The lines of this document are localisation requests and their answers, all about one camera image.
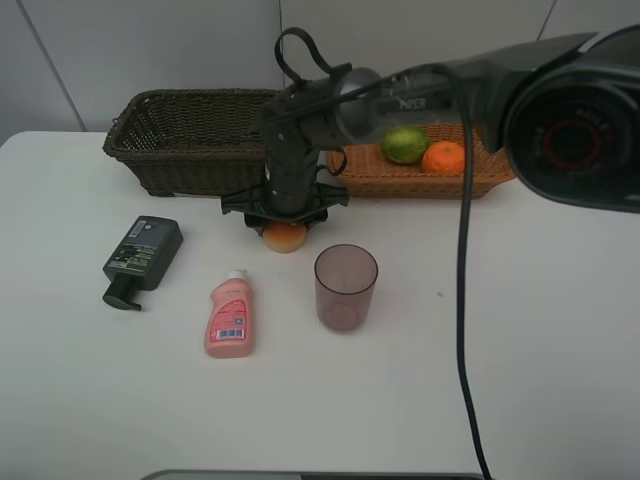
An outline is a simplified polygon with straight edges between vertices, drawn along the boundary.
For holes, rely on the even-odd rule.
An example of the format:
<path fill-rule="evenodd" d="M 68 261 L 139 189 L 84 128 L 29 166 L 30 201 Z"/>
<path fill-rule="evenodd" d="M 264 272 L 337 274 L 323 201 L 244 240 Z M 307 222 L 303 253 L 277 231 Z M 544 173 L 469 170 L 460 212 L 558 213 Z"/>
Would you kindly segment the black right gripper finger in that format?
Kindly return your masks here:
<path fill-rule="evenodd" d="M 262 237 L 264 235 L 265 228 L 269 224 L 269 220 L 263 217 L 245 214 L 244 223 L 247 228 L 254 230 L 259 237 Z"/>
<path fill-rule="evenodd" d="M 314 226 L 326 222 L 328 219 L 327 212 L 316 212 L 302 219 L 299 224 L 304 225 L 306 231 L 311 230 Z"/>

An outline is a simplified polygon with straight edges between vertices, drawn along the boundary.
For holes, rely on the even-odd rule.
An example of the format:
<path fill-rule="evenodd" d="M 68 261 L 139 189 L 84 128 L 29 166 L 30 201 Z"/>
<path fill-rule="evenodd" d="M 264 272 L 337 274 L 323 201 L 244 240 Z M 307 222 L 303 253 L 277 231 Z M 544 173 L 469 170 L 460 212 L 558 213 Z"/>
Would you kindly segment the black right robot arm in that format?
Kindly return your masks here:
<path fill-rule="evenodd" d="M 274 51 L 290 85 L 260 111 L 264 175 L 225 195 L 224 213 L 249 228 L 270 220 L 313 226 L 347 191 L 319 183 L 318 157 L 376 140 L 392 126 L 462 124 L 488 152 L 504 150 L 516 176 L 554 202 L 639 209 L 639 29 L 579 33 L 504 47 L 467 59 L 381 76 L 332 66 L 311 36 L 300 38 L 322 70 L 306 80 Z"/>

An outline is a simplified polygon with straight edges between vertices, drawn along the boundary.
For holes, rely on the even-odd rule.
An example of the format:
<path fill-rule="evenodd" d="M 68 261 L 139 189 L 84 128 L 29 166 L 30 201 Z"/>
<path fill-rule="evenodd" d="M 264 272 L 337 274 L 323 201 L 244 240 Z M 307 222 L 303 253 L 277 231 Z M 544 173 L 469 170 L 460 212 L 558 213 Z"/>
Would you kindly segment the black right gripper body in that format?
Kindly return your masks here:
<path fill-rule="evenodd" d="M 317 180 L 325 167 L 320 150 L 310 149 L 301 157 L 278 157 L 270 153 L 265 161 L 262 183 L 221 198 L 222 213 L 238 212 L 263 217 L 270 222 L 300 225 L 316 212 L 336 205 L 348 205 L 348 191 Z"/>

